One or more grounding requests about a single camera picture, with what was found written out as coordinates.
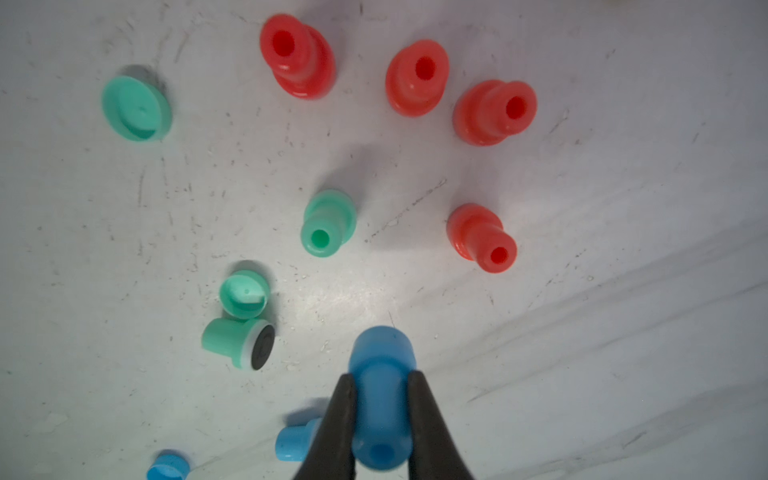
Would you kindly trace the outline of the blue stamp cluster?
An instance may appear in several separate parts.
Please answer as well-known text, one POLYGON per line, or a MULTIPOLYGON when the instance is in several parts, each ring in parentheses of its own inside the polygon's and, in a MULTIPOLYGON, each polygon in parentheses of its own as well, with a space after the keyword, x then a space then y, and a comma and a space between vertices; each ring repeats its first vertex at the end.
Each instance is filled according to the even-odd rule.
POLYGON ((412 344, 396 328, 369 328, 353 345, 349 372, 357 389, 357 409, 352 452, 371 470, 395 469, 412 453, 407 378, 416 368, 412 344))

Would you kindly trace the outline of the green cap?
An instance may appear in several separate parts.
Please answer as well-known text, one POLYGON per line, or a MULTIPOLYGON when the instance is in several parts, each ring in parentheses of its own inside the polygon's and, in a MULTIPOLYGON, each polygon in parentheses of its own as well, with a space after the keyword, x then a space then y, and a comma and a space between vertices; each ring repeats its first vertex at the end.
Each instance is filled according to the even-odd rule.
POLYGON ((140 79, 114 77, 102 90, 101 105, 109 126, 126 140, 160 141, 171 129, 169 101, 155 86, 140 79))
POLYGON ((271 295, 267 280, 252 270, 239 270, 228 276, 219 289, 223 310, 239 320, 257 318, 271 295))

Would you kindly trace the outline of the red stamp cluster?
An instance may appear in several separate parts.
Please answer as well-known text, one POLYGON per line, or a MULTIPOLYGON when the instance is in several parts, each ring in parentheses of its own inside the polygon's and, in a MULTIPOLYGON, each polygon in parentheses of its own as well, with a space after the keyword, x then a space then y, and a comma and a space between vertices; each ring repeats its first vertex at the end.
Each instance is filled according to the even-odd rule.
POLYGON ((534 89, 525 82, 486 80, 468 89, 457 101, 453 127, 474 146, 492 146, 525 131, 537 113, 534 89))

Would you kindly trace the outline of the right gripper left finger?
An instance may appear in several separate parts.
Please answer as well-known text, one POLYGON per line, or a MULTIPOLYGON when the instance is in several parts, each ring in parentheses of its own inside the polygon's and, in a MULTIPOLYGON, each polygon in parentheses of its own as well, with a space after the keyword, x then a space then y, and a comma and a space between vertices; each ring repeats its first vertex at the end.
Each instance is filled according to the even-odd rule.
POLYGON ((354 376, 340 376, 328 409, 307 457, 294 480, 353 480, 356 460, 352 453, 357 414, 357 388, 354 376))

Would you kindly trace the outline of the green stamp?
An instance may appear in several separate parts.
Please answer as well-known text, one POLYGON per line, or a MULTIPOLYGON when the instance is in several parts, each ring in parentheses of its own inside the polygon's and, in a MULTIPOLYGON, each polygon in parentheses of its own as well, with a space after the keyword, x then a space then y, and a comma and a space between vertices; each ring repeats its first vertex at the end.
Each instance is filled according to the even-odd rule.
POLYGON ((258 371, 267 363, 275 338, 275 327, 267 320, 218 318, 204 329, 201 344, 206 351, 228 357, 237 369, 258 371))
POLYGON ((305 209, 300 233, 302 246, 315 257, 330 257, 351 239, 356 220, 356 207, 346 193, 323 190, 312 197, 305 209))

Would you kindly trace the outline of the blue cap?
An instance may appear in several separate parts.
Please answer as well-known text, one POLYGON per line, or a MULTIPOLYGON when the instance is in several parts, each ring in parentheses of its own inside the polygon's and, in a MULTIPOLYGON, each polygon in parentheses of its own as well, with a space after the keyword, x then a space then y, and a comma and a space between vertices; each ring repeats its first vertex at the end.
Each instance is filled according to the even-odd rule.
POLYGON ((159 455, 146 472, 147 480, 186 480, 191 471, 187 460, 177 454, 159 455))

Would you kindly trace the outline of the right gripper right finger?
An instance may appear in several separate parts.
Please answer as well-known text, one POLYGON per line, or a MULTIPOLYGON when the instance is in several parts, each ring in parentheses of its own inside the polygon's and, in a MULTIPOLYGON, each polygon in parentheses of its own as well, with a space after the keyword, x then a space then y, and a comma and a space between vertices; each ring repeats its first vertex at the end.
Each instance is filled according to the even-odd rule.
POLYGON ((407 378, 408 414, 413 450, 408 460, 411 480, 473 479, 448 431, 423 372, 407 378))

